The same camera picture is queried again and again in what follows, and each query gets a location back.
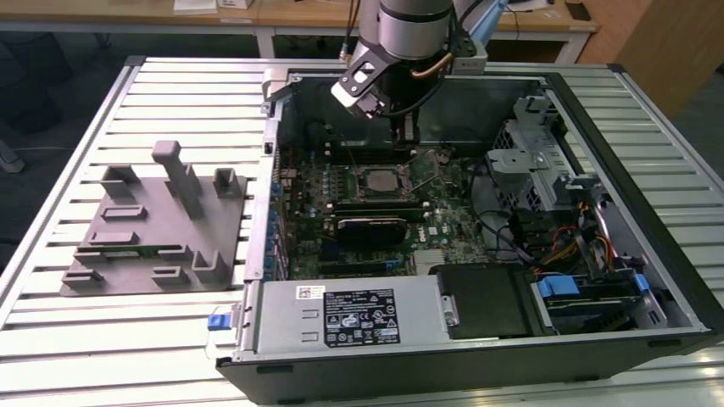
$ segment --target red wire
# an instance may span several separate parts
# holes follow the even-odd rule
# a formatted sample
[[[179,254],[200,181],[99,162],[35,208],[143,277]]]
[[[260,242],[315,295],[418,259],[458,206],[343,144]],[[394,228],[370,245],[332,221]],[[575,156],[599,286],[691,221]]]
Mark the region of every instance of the red wire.
[[[564,226],[562,227],[558,231],[556,231],[556,234],[554,235],[554,248],[551,249],[551,252],[555,252],[556,251],[556,246],[558,246],[558,238],[562,234],[563,231],[570,231],[572,229],[578,229],[576,226]]]

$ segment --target desk leg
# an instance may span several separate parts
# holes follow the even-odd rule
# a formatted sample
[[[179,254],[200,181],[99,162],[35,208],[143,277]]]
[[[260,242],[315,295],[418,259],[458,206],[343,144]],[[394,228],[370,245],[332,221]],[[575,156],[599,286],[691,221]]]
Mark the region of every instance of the desk leg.
[[[264,59],[275,58],[274,52],[274,27],[256,27],[259,56]]]
[[[571,33],[571,39],[566,42],[562,52],[558,54],[556,64],[576,64],[590,36],[590,32]]]

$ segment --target warning symbol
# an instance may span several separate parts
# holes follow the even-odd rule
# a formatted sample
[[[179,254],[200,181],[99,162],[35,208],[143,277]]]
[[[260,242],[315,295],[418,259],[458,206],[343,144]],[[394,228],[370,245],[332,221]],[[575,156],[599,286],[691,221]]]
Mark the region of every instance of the warning symbol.
[[[327,316],[327,327],[339,328],[340,327],[340,317],[338,315]]]

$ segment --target metal table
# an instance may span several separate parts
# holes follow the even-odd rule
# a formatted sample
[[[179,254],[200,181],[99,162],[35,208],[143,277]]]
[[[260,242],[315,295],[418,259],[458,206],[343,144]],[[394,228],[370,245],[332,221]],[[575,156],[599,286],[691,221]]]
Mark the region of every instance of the metal table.
[[[255,177],[266,117],[267,68],[340,67],[324,60],[163,59],[127,66],[71,157],[0,279],[3,406],[251,405],[214,368],[206,317],[242,299],[224,293],[100,298],[58,295],[62,275],[94,217],[108,164],[163,174],[151,149],[160,139],[186,147],[199,175],[218,164]],[[602,128],[694,265],[724,300],[724,183],[651,105],[631,78],[607,66],[491,64],[490,71],[558,70]],[[572,146],[576,155],[583,151]],[[248,200],[254,200],[255,182]],[[238,259],[254,205],[246,205]],[[230,349],[232,332],[214,342]],[[610,380],[348,401],[335,405],[724,405],[724,351],[642,365]]]

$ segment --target sticker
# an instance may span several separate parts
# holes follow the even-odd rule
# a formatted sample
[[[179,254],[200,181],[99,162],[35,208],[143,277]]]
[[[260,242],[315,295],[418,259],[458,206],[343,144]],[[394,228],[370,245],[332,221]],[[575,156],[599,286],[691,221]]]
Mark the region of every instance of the sticker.
[[[330,348],[399,343],[399,318],[394,290],[324,293],[324,298],[324,338]]]
[[[103,254],[106,257],[115,258],[115,257],[140,257],[139,252],[107,252]]]
[[[322,299],[326,286],[296,286],[296,299]]]
[[[252,21],[250,19],[220,19],[222,23],[227,24],[251,24]]]

